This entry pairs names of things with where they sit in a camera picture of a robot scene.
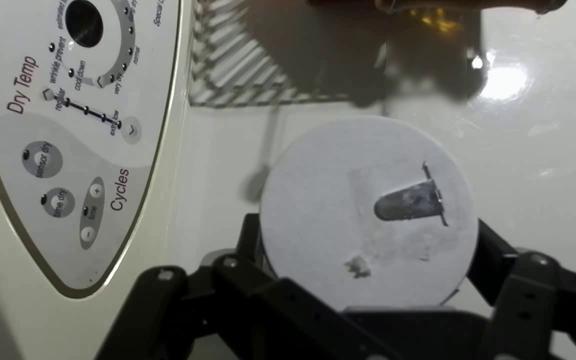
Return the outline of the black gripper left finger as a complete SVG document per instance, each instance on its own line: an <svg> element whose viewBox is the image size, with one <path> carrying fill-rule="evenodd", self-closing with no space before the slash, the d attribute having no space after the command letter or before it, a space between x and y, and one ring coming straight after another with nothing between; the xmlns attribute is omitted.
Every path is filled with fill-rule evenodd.
<svg viewBox="0 0 576 360"><path fill-rule="evenodd" d="M261 216L247 213L234 252L189 273L138 276L95 360L191 360L217 333L240 360L368 360L382 343L293 279L265 269Z"/></svg>

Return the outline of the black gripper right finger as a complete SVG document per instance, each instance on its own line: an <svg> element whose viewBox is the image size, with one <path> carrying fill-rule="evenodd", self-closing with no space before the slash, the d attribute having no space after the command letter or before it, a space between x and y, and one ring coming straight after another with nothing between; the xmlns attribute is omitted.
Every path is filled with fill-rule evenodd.
<svg viewBox="0 0 576 360"><path fill-rule="evenodd" d="M399 360L561 360L552 333L576 345L576 272L556 257L519 250L486 222L469 279L489 317L462 310L363 312L360 326Z"/></svg>

